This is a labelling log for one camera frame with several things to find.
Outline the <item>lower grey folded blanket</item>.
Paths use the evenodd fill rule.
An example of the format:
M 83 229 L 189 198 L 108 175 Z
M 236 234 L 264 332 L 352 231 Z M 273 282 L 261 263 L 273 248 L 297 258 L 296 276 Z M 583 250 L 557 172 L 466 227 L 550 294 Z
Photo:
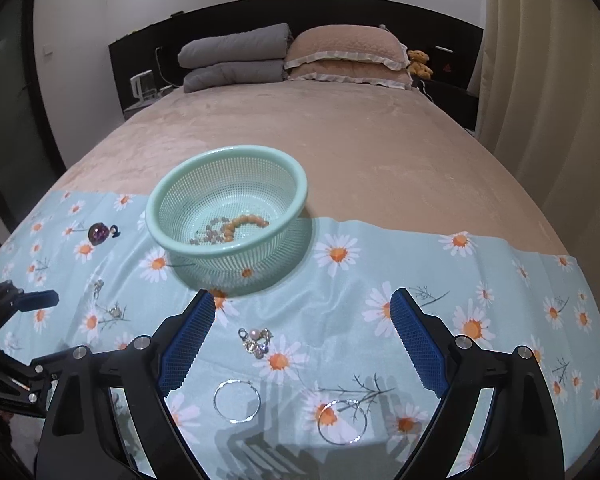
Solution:
M 286 79 L 283 60 L 224 62 L 196 68 L 184 77 L 185 93 L 230 86 L 231 84 L 268 84 Z

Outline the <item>grey folded blanket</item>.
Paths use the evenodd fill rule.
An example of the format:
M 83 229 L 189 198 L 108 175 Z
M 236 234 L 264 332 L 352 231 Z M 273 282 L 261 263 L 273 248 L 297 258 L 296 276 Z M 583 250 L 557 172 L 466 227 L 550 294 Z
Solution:
M 184 77 L 185 93 L 230 86 L 231 84 L 268 84 L 286 79 L 283 60 L 224 62 L 196 68 Z
M 225 62 L 280 60 L 286 56 L 291 31 L 287 23 L 206 37 L 189 42 L 178 52 L 178 65 L 201 68 Z

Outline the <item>beige curtain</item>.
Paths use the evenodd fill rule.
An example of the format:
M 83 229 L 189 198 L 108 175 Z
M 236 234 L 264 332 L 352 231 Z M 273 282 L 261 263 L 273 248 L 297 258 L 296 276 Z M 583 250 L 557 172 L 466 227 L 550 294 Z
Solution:
M 478 138 L 540 207 L 600 296 L 593 0 L 486 0 Z

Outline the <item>small silver earring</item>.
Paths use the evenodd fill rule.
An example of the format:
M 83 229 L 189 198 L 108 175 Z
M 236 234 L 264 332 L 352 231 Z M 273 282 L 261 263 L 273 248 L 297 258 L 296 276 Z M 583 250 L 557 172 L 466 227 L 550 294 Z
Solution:
M 98 299 L 102 288 L 104 287 L 104 282 L 102 280 L 97 280 L 93 284 L 93 298 Z

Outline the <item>brown teddy bear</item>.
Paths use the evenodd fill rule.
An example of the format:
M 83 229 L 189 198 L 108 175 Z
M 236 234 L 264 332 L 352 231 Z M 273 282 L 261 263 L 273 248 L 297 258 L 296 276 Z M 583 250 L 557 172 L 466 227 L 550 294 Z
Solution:
M 422 52 L 422 50 L 408 50 L 407 56 L 410 60 L 407 71 L 410 75 L 419 79 L 430 80 L 432 69 L 427 66 L 429 56 L 425 52 Z

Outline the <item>pink beige bedspread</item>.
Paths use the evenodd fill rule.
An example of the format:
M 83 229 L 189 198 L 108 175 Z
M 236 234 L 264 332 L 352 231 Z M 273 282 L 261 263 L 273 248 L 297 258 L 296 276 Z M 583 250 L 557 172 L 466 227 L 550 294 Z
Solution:
M 246 144 L 277 148 L 300 162 L 315 217 L 465 231 L 547 255 L 565 249 L 522 186 L 443 110 L 416 91 L 365 84 L 174 91 L 110 133 L 57 187 L 146 195 L 184 160 Z

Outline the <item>silver hoop earring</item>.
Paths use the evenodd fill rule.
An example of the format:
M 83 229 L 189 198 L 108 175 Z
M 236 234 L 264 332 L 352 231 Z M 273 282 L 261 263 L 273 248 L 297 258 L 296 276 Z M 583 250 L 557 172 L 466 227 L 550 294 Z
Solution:
M 230 378 L 215 388 L 212 404 L 215 413 L 229 424 L 248 424 L 258 416 L 262 396 L 250 380 Z
M 368 417 L 355 400 L 330 400 L 318 404 L 314 412 L 315 428 L 327 444 L 348 446 L 365 436 Z

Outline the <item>mint green plastic basket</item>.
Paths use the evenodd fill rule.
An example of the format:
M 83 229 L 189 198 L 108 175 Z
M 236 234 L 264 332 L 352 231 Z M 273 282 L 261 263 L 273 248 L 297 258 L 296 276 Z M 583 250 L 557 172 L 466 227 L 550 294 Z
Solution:
M 218 148 L 160 180 L 146 226 L 185 284 L 249 294 L 279 282 L 306 255 L 308 194 L 292 156 L 260 145 Z

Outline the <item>daisy print blue cloth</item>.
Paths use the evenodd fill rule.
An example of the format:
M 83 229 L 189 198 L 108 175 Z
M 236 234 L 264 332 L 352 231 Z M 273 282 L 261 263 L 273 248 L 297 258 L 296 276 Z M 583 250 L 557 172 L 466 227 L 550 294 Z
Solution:
M 0 248 L 0 282 L 52 288 L 59 304 L 15 315 L 0 346 L 21 361 L 84 344 L 121 350 L 181 312 L 198 288 L 185 284 L 149 235 L 143 195 L 56 192 Z M 506 240 L 467 232 L 390 231 L 311 219 L 306 255 L 289 274 L 249 294 L 208 289 L 215 319 L 184 384 L 166 403 L 215 479 L 389 479 L 406 461 L 438 401 L 425 389 L 390 318 L 405 288 L 455 335 L 538 361 L 560 425 L 567 464 L 600 429 L 600 312 L 577 261 L 522 252 Z M 94 247 L 97 222 L 118 237 Z M 104 282 L 99 298 L 93 284 Z M 107 311 L 117 304 L 121 318 Z M 242 348 L 238 330 L 268 328 L 268 354 Z M 220 382 L 250 380 L 258 416 L 231 425 L 215 413 Z M 368 417 L 362 440 L 333 446 L 314 412 L 355 400 Z

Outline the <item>upper grey folded blanket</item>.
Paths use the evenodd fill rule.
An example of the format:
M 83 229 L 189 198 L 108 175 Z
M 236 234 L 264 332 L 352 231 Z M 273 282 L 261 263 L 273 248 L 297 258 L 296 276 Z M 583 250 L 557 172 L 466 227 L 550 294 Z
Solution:
M 287 23 L 206 37 L 189 42 L 178 52 L 178 65 L 201 68 L 225 62 L 280 60 L 286 56 L 291 31 Z

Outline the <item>lower beige ruffled pillow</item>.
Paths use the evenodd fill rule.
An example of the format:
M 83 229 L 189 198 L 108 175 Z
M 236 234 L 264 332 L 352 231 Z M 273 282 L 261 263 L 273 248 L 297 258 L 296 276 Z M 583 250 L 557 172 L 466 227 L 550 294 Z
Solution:
M 412 78 L 405 70 L 390 70 L 382 64 L 340 60 L 302 64 L 290 70 L 288 79 L 371 84 L 400 90 L 412 88 Z

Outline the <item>gold heart earring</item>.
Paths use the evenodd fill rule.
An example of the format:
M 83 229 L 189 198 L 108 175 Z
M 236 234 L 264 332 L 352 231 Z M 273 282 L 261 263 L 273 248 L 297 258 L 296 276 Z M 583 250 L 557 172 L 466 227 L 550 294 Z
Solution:
M 115 304 L 113 307 L 111 307 L 107 313 L 112 317 L 112 318 L 121 318 L 123 315 L 123 311 L 120 309 L 120 307 Z

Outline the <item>black headboard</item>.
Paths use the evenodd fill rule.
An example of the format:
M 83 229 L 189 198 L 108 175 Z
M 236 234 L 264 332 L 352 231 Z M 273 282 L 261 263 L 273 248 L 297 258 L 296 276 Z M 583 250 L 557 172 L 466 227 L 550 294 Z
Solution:
M 476 128 L 478 98 L 468 84 L 480 52 L 483 31 L 459 18 L 389 0 L 236 0 L 171 15 L 109 45 L 122 110 L 137 102 L 131 78 L 151 70 L 156 86 L 179 86 L 185 76 L 176 57 L 189 41 L 248 32 L 286 23 L 291 35 L 323 25 L 384 25 L 410 50 L 429 55 L 427 96 L 462 127 Z

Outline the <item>purple glass pendant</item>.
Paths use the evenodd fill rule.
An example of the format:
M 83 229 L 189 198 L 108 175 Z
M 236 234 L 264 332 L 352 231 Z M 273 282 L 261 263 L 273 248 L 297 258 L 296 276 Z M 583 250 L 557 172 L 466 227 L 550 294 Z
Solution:
M 106 224 L 97 222 L 92 224 L 87 230 L 87 239 L 94 246 L 102 244 L 109 237 L 110 229 Z

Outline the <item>pearl crystal earring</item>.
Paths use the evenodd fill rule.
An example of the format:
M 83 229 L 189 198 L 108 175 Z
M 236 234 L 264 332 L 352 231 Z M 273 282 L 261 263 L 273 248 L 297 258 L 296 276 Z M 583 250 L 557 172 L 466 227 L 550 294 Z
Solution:
M 270 350 L 270 343 L 273 339 L 273 334 L 268 328 L 252 328 L 246 330 L 240 328 L 238 330 L 238 337 L 242 342 L 242 348 L 248 353 L 254 356 L 257 360 L 262 360 Z

